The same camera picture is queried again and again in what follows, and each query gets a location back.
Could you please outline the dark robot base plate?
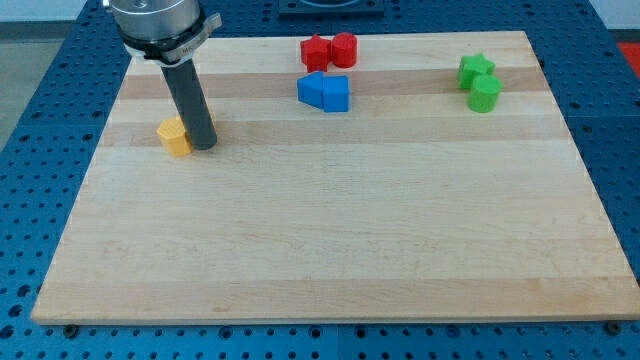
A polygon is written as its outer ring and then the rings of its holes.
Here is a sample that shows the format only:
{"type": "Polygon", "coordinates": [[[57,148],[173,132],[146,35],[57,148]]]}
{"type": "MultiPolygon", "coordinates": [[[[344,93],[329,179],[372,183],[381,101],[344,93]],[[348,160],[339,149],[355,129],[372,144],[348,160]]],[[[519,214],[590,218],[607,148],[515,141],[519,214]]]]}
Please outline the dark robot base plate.
{"type": "Polygon", "coordinates": [[[303,15],[381,15],[384,0],[277,0],[280,17],[303,15]]]}

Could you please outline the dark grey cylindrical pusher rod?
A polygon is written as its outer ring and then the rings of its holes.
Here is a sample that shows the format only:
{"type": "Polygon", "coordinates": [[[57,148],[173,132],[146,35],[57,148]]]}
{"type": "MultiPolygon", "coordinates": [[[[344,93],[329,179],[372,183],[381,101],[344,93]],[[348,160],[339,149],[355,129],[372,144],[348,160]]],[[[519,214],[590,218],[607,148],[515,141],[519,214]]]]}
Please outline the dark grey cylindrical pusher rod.
{"type": "Polygon", "coordinates": [[[193,61],[161,71],[193,147],[207,150],[215,146],[217,134],[193,61]]]}

